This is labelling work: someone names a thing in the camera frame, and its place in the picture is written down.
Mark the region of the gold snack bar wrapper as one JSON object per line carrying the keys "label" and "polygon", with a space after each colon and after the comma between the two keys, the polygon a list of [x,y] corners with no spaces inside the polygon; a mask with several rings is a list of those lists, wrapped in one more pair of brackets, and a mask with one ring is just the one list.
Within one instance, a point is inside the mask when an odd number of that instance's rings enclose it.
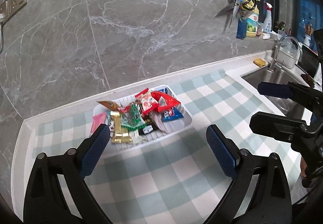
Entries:
{"label": "gold snack bar wrapper", "polygon": [[112,142],[114,144],[131,144],[133,139],[128,130],[122,127],[122,117],[120,112],[111,111],[110,116],[113,120],[113,137]]}

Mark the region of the pink snack bar wrapper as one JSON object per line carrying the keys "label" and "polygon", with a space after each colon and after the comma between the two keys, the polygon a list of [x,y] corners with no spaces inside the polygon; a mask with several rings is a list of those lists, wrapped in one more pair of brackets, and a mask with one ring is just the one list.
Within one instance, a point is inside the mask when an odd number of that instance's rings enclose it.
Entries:
{"label": "pink snack bar wrapper", "polygon": [[101,124],[105,124],[106,117],[107,117],[107,113],[106,112],[97,114],[97,115],[95,115],[95,116],[92,117],[92,126],[91,126],[91,130],[90,130],[90,134],[91,135],[96,131],[96,129]]}

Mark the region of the green snack packet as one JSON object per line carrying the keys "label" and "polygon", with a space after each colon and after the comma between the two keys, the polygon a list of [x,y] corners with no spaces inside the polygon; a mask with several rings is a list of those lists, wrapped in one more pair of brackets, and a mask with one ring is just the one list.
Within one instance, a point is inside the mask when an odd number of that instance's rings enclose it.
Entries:
{"label": "green snack packet", "polygon": [[146,126],[145,120],[142,118],[138,103],[132,103],[126,107],[119,108],[121,113],[121,125],[129,131],[142,129]]}

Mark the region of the orange snack packet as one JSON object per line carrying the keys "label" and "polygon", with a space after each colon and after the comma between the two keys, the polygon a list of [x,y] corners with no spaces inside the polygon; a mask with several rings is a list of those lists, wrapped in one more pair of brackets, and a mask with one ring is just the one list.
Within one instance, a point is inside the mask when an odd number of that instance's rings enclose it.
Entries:
{"label": "orange snack packet", "polygon": [[104,107],[106,107],[107,109],[109,109],[111,111],[118,111],[118,109],[120,108],[120,106],[116,102],[113,102],[110,100],[98,101],[98,103],[103,105]]}

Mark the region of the black sesame snack packet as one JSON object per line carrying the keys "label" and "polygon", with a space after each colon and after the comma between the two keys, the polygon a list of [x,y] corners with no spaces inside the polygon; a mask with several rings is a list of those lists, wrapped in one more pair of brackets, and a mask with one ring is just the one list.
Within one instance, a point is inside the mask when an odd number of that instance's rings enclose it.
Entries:
{"label": "black sesame snack packet", "polygon": [[139,135],[146,135],[159,129],[149,116],[144,117],[144,121],[145,126],[138,130]]}

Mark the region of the red white candy packet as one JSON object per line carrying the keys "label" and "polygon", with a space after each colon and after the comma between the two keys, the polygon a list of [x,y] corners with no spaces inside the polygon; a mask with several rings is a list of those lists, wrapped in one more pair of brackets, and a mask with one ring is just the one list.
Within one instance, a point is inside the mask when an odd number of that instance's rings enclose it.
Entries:
{"label": "red white candy packet", "polygon": [[151,111],[157,109],[159,106],[158,101],[153,98],[148,88],[135,95],[135,98],[140,102],[141,114],[143,116],[148,115]]}

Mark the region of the large red snack bag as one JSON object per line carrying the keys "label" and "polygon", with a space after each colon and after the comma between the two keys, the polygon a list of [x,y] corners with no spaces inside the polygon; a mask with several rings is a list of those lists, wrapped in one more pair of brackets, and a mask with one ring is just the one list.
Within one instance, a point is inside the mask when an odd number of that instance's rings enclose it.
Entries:
{"label": "large red snack bag", "polygon": [[158,102],[158,106],[154,109],[158,113],[168,111],[181,104],[176,98],[161,91],[152,91],[151,96]]}

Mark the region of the blue panda snack packet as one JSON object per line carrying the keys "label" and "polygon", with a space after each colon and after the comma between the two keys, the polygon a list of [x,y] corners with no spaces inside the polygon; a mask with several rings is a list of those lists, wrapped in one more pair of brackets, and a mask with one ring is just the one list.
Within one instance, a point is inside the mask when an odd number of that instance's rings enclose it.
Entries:
{"label": "blue panda snack packet", "polygon": [[113,132],[114,131],[114,121],[113,121],[113,118],[111,117],[111,112],[110,111],[108,111],[107,113],[106,113],[106,125],[108,125],[109,126],[109,130],[111,131],[111,132]]}

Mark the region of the steel sink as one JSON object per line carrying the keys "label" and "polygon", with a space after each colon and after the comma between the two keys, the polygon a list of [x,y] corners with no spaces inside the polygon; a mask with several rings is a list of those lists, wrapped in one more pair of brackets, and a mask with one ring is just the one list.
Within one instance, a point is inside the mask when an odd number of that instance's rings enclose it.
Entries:
{"label": "steel sink", "polygon": [[305,120],[307,124],[312,124],[317,120],[316,115],[298,102],[292,100],[293,95],[290,85],[308,85],[286,69],[276,69],[274,71],[264,67],[259,70],[245,74],[242,78],[253,86],[262,95],[266,96],[287,118]]}

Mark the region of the steel faucet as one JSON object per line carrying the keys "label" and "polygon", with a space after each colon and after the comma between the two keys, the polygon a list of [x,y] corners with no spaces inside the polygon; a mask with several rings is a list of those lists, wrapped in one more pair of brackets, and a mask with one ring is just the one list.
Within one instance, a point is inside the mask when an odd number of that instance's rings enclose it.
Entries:
{"label": "steel faucet", "polygon": [[302,55],[302,44],[293,36],[282,36],[274,47],[268,69],[275,71],[282,67],[292,70]]}

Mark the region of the yellow sponge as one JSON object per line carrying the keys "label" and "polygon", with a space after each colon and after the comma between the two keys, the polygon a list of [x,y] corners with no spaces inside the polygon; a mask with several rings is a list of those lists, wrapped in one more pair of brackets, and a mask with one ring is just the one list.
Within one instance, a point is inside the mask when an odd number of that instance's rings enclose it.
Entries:
{"label": "yellow sponge", "polygon": [[254,61],[253,61],[253,63],[256,65],[256,66],[258,66],[258,67],[264,67],[264,66],[266,66],[267,65],[267,62],[265,61],[265,60],[263,60],[263,59],[261,59],[261,58],[257,58],[257,59],[255,59]]}

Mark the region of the checkered tablecloth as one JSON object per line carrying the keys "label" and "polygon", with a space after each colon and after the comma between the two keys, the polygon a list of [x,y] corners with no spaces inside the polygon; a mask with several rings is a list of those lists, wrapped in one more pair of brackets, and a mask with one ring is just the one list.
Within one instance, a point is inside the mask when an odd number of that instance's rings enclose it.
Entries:
{"label": "checkered tablecloth", "polygon": [[225,193],[227,178],[205,137],[216,124],[254,155],[276,152],[290,186],[300,156],[289,144],[255,135],[250,117],[267,111],[254,94],[219,70],[171,89],[192,116],[192,127],[153,144],[101,158],[86,184],[114,223],[202,223]]}

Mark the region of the white plastic tray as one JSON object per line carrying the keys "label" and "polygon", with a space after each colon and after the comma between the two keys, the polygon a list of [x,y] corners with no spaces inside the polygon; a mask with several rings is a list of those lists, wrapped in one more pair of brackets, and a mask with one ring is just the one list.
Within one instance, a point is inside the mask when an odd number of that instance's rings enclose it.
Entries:
{"label": "white plastic tray", "polygon": [[185,106],[167,85],[112,101],[100,101],[94,108],[90,133],[101,124],[109,126],[109,155],[149,145],[181,133],[192,124]]}

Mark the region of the white spray bottle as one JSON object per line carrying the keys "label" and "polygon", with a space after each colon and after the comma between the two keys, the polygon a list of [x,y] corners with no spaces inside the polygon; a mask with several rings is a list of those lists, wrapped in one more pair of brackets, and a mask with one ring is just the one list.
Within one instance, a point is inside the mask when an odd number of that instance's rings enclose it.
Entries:
{"label": "white spray bottle", "polygon": [[266,16],[262,24],[263,32],[270,34],[272,31],[272,5],[268,2],[264,2],[266,9]]}

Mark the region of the dish soap bottle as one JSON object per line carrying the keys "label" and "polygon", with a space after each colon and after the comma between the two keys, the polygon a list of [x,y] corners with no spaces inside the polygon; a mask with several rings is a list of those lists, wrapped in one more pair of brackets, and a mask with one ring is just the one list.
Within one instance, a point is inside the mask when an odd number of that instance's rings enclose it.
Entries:
{"label": "dish soap bottle", "polygon": [[258,0],[243,0],[240,6],[240,15],[246,21],[246,36],[253,38],[257,35],[259,9]]}

